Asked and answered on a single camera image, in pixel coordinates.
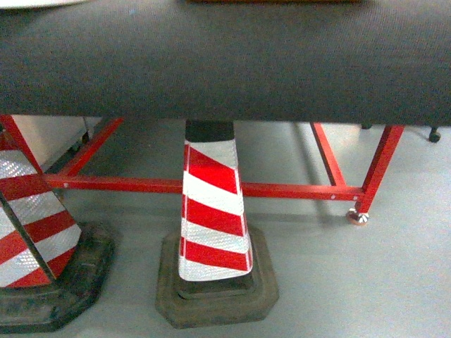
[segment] wheel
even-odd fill
[[[438,141],[440,141],[442,135],[440,135],[439,132],[431,132],[429,134],[429,141],[432,143],[437,143]]]
[[[370,129],[371,127],[373,127],[373,123],[362,123],[362,129]]]
[[[357,210],[355,210],[354,208],[351,208],[346,213],[346,218],[353,225],[358,225],[360,227],[366,225],[369,220],[368,213],[358,213]]]

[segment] red stripe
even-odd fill
[[[3,237],[0,239],[0,264],[9,261],[26,249],[28,246],[17,231]]]
[[[235,170],[205,156],[194,148],[190,149],[188,172],[215,187],[237,194]]]
[[[244,236],[241,217],[187,199],[187,220],[209,229]]]
[[[7,287],[37,287],[40,285],[50,284],[50,280],[45,274],[45,272],[39,268],[29,275],[16,280]]]
[[[18,150],[13,143],[13,138],[5,132],[0,132],[0,150]]]
[[[6,200],[21,199],[51,191],[50,186],[41,175],[9,177],[0,180],[0,190]]]
[[[219,268],[247,271],[247,254],[245,253],[215,249],[210,246],[205,246],[190,241],[186,241],[185,245],[185,257],[189,261],[217,266]]]
[[[55,215],[37,220],[36,222],[24,226],[34,243],[49,238],[75,224],[68,211],[61,211]]]
[[[54,273],[56,278],[58,278],[59,275],[63,272],[74,252],[75,248],[72,248],[70,250],[67,250],[62,255],[47,262],[47,265],[49,266],[50,270]]]

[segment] traffic cone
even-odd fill
[[[0,333],[56,330],[97,298],[111,238],[73,220],[7,131],[0,192]]]
[[[252,269],[233,125],[221,127],[223,135],[215,139],[226,140],[185,142],[178,269],[191,282],[239,277]]]
[[[187,121],[182,227],[163,241],[156,307],[176,328],[261,320],[278,299],[247,227],[233,123]]]

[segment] red table leg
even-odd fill
[[[356,202],[355,207],[347,213],[347,218],[351,223],[365,225],[368,222],[368,210],[373,203],[379,185],[381,185],[403,130],[404,126],[401,125],[385,127],[362,187],[364,197]]]

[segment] red crossbar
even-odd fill
[[[13,131],[16,141],[22,140],[19,142],[20,147],[26,150],[25,153],[31,154],[13,119],[2,118],[1,121],[3,120],[7,122],[5,127]],[[122,118],[111,121],[91,142],[83,146],[59,174],[45,175],[45,180],[53,188],[182,194],[181,180],[77,175],[122,122]],[[356,201],[357,211],[366,213],[395,152],[403,126],[385,127],[363,187],[346,185],[321,124],[312,123],[311,127],[332,186],[243,182],[243,194],[248,197]]]
[[[68,176],[77,175],[123,121],[123,118],[115,118],[110,121],[91,141],[81,148],[59,173]]]

